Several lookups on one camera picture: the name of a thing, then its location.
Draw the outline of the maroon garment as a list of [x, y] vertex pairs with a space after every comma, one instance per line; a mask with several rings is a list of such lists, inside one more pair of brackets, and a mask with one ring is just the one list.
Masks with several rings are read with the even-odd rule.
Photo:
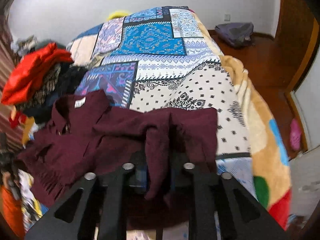
[[217, 112], [214, 108], [163, 108], [140, 113], [114, 107], [102, 90], [65, 95], [46, 126], [18, 155], [33, 176], [35, 198], [52, 206], [88, 172], [114, 172], [142, 152], [149, 185], [143, 201], [129, 207], [129, 227], [172, 226], [187, 220], [187, 201], [169, 191], [170, 162], [184, 155], [216, 171]]

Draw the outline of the blue patchwork bedspread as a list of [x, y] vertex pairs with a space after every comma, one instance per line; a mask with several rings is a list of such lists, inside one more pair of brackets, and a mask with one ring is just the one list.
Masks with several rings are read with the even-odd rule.
[[249, 133], [220, 50], [185, 7], [154, 7], [114, 18], [67, 45], [87, 68], [77, 95], [103, 90], [112, 105], [139, 112], [164, 107], [217, 110], [217, 171], [254, 193]]

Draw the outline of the dark navy folded garment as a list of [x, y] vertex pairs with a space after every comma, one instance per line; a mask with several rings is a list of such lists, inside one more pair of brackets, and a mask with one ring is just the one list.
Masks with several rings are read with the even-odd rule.
[[74, 94], [87, 71], [85, 67], [70, 67], [66, 63], [61, 63], [61, 72], [55, 89], [46, 96], [42, 105], [28, 108], [23, 113], [28, 117], [33, 117], [37, 124], [48, 122], [52, 116], [54, 102], [63, 95]]

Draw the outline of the yellow pillow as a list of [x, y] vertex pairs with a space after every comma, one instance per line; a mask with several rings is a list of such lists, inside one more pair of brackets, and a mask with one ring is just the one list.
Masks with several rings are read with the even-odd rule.
[[112, 12], [108, 15], [107, 20], [110, 21], [115, 18], [122, 18], [125, 16], [129, 16], [130, 12], [125, 10], [117, 10], [115, 12]]

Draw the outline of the grey backpack on floor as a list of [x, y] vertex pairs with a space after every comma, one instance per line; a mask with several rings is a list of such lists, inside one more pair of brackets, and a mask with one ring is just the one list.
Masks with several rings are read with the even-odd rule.
[[251, 43], [254, 25], [252, 22], [224, 23], [215, 26], [219, 38], [234, 48], [245, 47]]

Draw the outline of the black patterned folded garment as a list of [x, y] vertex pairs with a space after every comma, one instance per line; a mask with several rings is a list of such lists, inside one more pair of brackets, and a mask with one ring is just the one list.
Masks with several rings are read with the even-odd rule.
[[42, 87], [35, 92], [31, 99], [25, 103], [16, 105], [16, 110], [23, 112], [24, 110], [42, 105], [45, 102], [46, 96], [48, 96], [54, 89], [58, 82], [59, 75], [61, 72], [61, 64], [56, 64], [48, 74], [44, 77]]

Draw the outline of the orange cartoon fleece blanket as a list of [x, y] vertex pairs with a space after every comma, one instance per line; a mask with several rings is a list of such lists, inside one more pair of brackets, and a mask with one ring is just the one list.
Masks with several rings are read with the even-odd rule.
[[196, 19], [205, 41], [231, 76], [241, 112], [249, 131], [253, 184], [260, 204], [285, 229], [290, 212], [291, 175], [289, 159], [277, 122], [267, 103], [255, 89], [243, 63], [222, 54], [200, 19]]

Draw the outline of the pink slipper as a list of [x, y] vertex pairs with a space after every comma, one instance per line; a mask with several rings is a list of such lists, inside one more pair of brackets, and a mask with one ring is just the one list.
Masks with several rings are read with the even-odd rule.
[[294, 151], [300, 150], [301, 147], [301, 135], [299, 123], [296, 119], [293, 119], [290, 124], [290, 145]]

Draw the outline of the red folded garment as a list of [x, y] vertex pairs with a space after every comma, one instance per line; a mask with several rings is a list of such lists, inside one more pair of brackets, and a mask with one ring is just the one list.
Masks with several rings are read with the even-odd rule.
[[43, 78], [57, 63], [73, 63], [71, 53], [50, 43], [44, 48], [26, 55], [11, 76], [12, 95], [16, 104], [27, 102], [43, 85]]

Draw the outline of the striped red curtain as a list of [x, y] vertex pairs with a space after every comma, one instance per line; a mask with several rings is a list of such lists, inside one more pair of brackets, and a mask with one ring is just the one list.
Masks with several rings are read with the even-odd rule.
[[12, 35], [8, 26], [8, 18], [1, 11], [1, 132], [7, 135], [8, 147], [15, 150], [22, 148], [22, 127], [12, 128], [9, 122], [12, 105], [11, 76], [20, 59], [11, 49]]

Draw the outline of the white wall socket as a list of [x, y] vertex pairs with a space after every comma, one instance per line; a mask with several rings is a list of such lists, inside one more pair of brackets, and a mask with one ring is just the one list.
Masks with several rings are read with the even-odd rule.
[[230, 14], [225, 14], [224, 15], [224, 21], [230, 21], [230, 20], [231, 20]]

